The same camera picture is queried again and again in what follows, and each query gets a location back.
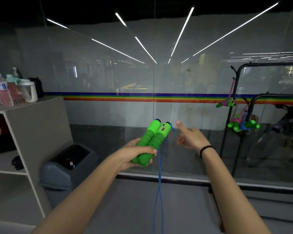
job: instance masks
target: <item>glass wall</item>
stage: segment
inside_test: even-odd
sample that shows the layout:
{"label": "glass wall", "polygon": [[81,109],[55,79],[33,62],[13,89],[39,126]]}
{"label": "glass wall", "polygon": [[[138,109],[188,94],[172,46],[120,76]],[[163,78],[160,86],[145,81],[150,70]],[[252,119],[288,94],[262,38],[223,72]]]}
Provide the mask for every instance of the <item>glass wall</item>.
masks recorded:
{"label": "glass wall", "polygon": [[[36,22],[12,27],[22,55],[17,65],[39,76],[47,95],[64,96],[74,142],[101,160],[141,137],[155,118],[201,129],[220,152],[229,108],[216,103],[230,92],[230,66],[293,62],[293,0],[206,1],[41,0],[32,4]],[[243,68],[232,116],[245,106],[243,95],[266,92],[293,94],[293,66]],[[274,106],[283,102],[293,99],[255,105],[262,128],[247,134],[237,181],[293,186],[293,133],[265,134],[285,115]],[[178,135],[169,133],[162,173],[207,179],[196,152],[176,145]],[[230,171],[238,144],[228,130],[223,161]],[[157,175],[153,160],[129,172]]]}

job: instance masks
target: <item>black metal rack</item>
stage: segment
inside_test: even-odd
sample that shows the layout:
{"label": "black metal rack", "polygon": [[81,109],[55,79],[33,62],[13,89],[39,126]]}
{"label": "black metal rack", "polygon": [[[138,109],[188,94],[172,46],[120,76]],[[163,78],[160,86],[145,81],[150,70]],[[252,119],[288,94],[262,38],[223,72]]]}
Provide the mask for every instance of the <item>black metal rack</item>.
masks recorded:
{"label": "black metal rack", "polygon": [[[282,62],[282,63],[247,63],[247,64],[243,64],[242,66],[240,66],[238,68],[238,70],[236,71],[234,69],[233,66],[231,66],[231,68],[235,71],[236,74],[236,81],[234,84],[234,88],[233,88],[233,93],[232,93],[232,97],[235,99],[236,97],[236,92],[237,92],[237,86],[238,86],[238,82],[239,82],[239,78],[240,78],[240,74],[241,74],[241,70],[245,67],[256,67],[256,66],[291,66],[293,65],[293,62]],[[258,94],[255,97],[252,98],[249,108],[248,108],[248,112],[247,112],[247,116],[246,116],[246,121],[250,120],[251,114],[253,112],[253,108],[255,105],[256,100],[258,100],[259,98],[279,98],[279,97],[293,97],[293,94]],[[226,142],[226,138],[227,138],[227,132],[228,132],[228,128],[227,125],[230,121],[231,118],[231,113],[232,113],[232,107],[230,107],[229,112],[228,112],[228,117],[227,117],[227,121],[226,121],[226,125],[225,125],[225,132],[224,132],[224,136],[223,136],[223,141],[222,141],[222,146],[220,149],[220,153],[219,156],[222,157],[223,155],[223,149],[224,149],[224,145]],[[231,172],[231,175],[234,177],[236,169],[237,169],[237,161],[241,152],[241,145],[244,142],[245,139],[245,131],[242,131],[241,134],[238,134],[240,137],[240,142],[238,145],[238,150],[237,150],[237,154],[235,156],[235,160],[234,160],[234,164],[233,164],[233,169]]]}

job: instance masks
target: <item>trash bin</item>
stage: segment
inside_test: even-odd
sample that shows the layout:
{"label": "trash bin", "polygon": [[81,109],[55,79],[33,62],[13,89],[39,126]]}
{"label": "trash bin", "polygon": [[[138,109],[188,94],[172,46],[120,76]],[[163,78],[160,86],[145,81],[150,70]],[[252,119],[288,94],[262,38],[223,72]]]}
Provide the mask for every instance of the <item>trash bin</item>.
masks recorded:
{"label": "trash bin", "polygon": [[99,164],[99,156],[81,144],[73,144],[40,169],[40,184],[44,187],[52,208],[55,208]]}

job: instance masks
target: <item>white wall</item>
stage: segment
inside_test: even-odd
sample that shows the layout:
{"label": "white wall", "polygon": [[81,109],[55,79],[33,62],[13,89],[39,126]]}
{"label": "white wall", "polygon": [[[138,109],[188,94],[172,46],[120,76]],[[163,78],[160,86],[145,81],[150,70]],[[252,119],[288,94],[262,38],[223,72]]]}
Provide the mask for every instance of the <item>white wall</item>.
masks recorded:
{"label": "white wall", "polygon": [[[73,31],[60,26],[19,28],[16,35],[28,75],[41,77],[47,92],[228,94],[234,76],[230,65],[237,69],[245,62],[222,60],[253,56],[244,53],[293,51],[293,18],[287,27],[289,13],[265,13],[192,57],[254,15],[192,16],[169,64],[167,62],[186,18],[129,21],[126,24],[130,31],[120,22],[114,22],[67,26]],[[157,64],[135,36],[154,56]],[[261,57],[251,59],[259,63],[280,62]],[[77,67],[77,78],[67,72],[72,65]],[[237,93],[269,91],[293,94],[293,86],[278,84],[284,72],[283,67],[246,70]],[[136,83],[135,89],[124,88],[133,83]],[[263,108],[263,105],[256,105],[254,112],[261,116]],[[72,124],[146,127],[153,118],[160,118],[170,122],[180,119],[188,126],[213,130],[224,129],[228,112],[228,108],[216,109],[215,104],[100,101],[66,101],[66,109]],[[266,107],[261,122],[272,122],[283,113],[273,106]]]}

